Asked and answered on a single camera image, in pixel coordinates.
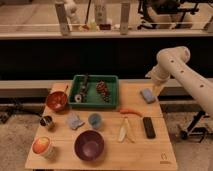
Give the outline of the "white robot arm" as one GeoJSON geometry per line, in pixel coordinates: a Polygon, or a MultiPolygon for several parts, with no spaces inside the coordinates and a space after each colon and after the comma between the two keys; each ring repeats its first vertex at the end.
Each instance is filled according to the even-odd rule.
{"type": "Polygon", "coordinates": [[[161,86],[173,76],[200,107],[213,117],[213,82],[187,65],[190,56],[190,50],[185,46],[162,49],[156,55],[157,64],[147,73],[147,77],[156,86],[161,86]]]}

